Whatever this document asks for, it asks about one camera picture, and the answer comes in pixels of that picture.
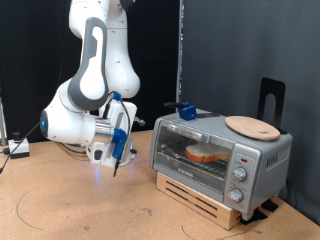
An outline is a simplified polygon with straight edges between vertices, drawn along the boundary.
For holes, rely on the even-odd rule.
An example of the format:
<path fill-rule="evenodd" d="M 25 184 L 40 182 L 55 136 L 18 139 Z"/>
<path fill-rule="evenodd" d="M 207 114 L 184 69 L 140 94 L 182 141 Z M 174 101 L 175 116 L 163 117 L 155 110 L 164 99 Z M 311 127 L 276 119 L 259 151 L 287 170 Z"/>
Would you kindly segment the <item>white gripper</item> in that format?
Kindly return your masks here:
<path fill-rule="evenodd" d="M 135 117 L 137 107 L 130 102 L 120 102 L 113 100 L 110 104 L 110 109 L 107 118 L 110 120 L 114 128 L 122 129 L 126 132 L 127 141 L 122 152 L 120 166 L 125 166 L 133 159 L 132 154 L 137 154 L 136 149 L 132 147 L 131 129 L 133 122 L 137 122 L 139 126 L 145 126 L 145 121 Z"/>

